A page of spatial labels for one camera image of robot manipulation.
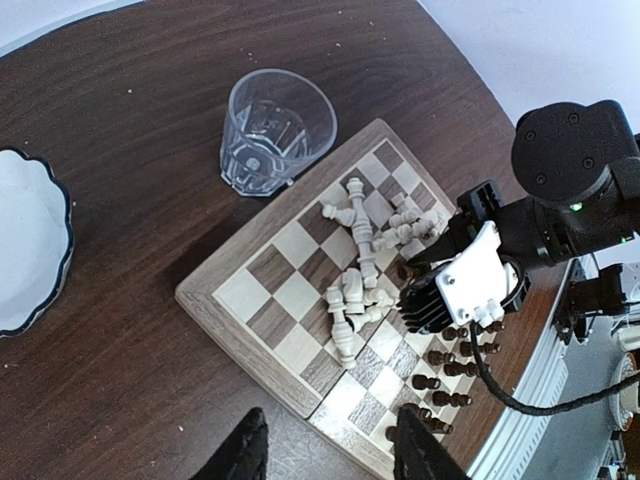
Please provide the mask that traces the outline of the dark chess piece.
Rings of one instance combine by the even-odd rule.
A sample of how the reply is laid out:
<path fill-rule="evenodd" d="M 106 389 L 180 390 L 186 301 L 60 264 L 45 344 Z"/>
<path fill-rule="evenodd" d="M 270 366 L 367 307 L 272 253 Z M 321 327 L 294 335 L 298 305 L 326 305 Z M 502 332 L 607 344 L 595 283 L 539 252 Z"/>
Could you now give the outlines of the dark chess piece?
<path fill-rule="evenodd" d="M 430 409 L 421 407 L 415 403 L 405 403 L 403 408 L 413 411 L 422 421 L 426 421 L 432 417 L 432 411 Z"/>
<path fill-rule="evenodd" d="M 502 321 L 494 321 L 490 325 L 483 328 L 484 333 L 495 334 L 505 329 L 505 325 Z"/>
<path fill-rule="evenodd" d="M 497 354 L 501 351 L 501 345 L 494 342 L 479 344 L 478 351 L 484 355 Z M 462 357 L 472 357 L 474 355 L 472 343 L 467 341 L 461 342 L 459 344 L 459 352 Z"/>
<path fill-rule="evenodd" d="M 451 376 L 451 377 L 461 376 L 461 375 L 465 375 L 467 377 L 480 376 L 480 368 L 474 362 L 468 362 L 465 364 L 459 363 L 459 362 L 446 363 L 443 366 L 443 372 L 446 376 Z"/>
<path fill-rule="evenodd" d="M 427 362 L 433 366 L 451 364 L 456 361 L 454 353 L 432 350 L 427 353 Z"/>
<path fill-rule="evenodd" d="M 434 434 L 449 435 L 454 430 L 451 424 L 448 424 L 438 418 L 429 418 L 424 421 L 424 424 L 427 429 Z"/>
<path fill-rule="evenodd" d="M 455 408 L 470 406 L 473 399 L 467 394 L 452 393 L 444 391 L 435 391 L 431 395 L 432 402 L 436 406 L 451 406 Z"/>
<path fill-rule="evenodd" d="M 441 380 L 437 377 L 416 374 L 411 379 L 411 385 L 416 390 L 437 390 L 441 386 Z"/>
<path fill-rule="evenodd" d="M 442 338 L 446 341 L 454 341 L 456 339 L 467 338 L 469 336 L 469 330 L 465 327 L 448 327 L 441 332 L 441 335 Z"/>

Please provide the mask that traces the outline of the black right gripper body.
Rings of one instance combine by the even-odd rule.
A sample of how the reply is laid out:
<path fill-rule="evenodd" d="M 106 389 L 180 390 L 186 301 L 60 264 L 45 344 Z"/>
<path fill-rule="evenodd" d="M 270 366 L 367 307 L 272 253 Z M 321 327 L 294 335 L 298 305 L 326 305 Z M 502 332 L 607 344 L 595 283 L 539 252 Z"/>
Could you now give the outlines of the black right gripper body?
<path fill-rule="evenodd" d="M 518 275 L 514 292 L 501 300 L 507 312 L 521 308 L 529 272 L 638 234 L 639 137 L 618 102 L 561 102 L 525 113 L 511 164 L 526 197 L 506 204 L 491 180 L 459 196 L 459 211 L 438 240 L 407 263 L 418 274 L 404 289 L 405 312 L 447 312 L 436 276 L 488 221 L 501 239 L 498 256 Z"/>

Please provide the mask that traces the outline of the dark chess piece front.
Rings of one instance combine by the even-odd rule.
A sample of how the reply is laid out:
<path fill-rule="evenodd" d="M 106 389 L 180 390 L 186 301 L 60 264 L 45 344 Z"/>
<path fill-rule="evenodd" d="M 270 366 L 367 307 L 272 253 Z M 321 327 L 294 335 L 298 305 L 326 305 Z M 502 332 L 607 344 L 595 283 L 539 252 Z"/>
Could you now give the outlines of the dark chess piece front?
<path fill-rule="evenodd" d="M 473 399 L 467 394 L 452 393 L 444 391 L 435 391 L 431 395 L 432 402 L 436 406 L 451 406 L 455 408 L 470 406 Z"/>

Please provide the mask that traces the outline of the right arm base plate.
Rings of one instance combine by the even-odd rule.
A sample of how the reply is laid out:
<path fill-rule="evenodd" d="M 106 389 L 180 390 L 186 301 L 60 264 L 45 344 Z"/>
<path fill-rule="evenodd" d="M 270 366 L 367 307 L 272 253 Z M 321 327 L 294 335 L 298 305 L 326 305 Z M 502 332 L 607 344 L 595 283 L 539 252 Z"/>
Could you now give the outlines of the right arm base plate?
<path fill-rule="evenodd" d="M 584 344 L 596 317 L 627 314 L 634 303 L 631 293 L 636 280 L 625 264 L 605 267 L 588 279 L 581 262 L 575 260 L 552 320 L 558 338 L 565 345 L 573 338 Z"/>

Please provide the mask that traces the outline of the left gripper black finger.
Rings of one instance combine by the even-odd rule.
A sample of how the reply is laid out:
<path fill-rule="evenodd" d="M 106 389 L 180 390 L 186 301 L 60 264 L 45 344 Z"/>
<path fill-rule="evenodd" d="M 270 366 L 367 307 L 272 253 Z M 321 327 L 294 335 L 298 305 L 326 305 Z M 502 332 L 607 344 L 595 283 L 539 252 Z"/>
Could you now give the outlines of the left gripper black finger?
<path fill-rule="evenodd" d="M 250 409 L 192 479 L 266 479 L 268 434 L 263 410 Z"/>

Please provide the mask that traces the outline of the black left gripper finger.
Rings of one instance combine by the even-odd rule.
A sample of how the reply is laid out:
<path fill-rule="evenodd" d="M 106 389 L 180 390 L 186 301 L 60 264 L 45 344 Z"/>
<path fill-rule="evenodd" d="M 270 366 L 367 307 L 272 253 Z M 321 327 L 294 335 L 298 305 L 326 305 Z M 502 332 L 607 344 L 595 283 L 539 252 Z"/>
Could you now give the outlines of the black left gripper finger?
<path fill-rule="evenodd" d="M 466 215 L 455 215 L 436 242 L 410 258 L 407 263 L 416 267 L 456 257 L 471 244 L 472 230 L 473 223 Z"/>

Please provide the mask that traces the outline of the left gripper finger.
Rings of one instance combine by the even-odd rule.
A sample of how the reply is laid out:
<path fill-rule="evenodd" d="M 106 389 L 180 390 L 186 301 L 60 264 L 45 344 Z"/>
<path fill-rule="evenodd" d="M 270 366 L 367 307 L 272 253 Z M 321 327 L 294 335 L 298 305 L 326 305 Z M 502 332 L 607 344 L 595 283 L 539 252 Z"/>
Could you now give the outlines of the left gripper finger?
<path fill-rule="evenodd" d="M 395 479 L 468 480 L 466 472 L 412 409 L 399 410 L 392 440 Z"/>

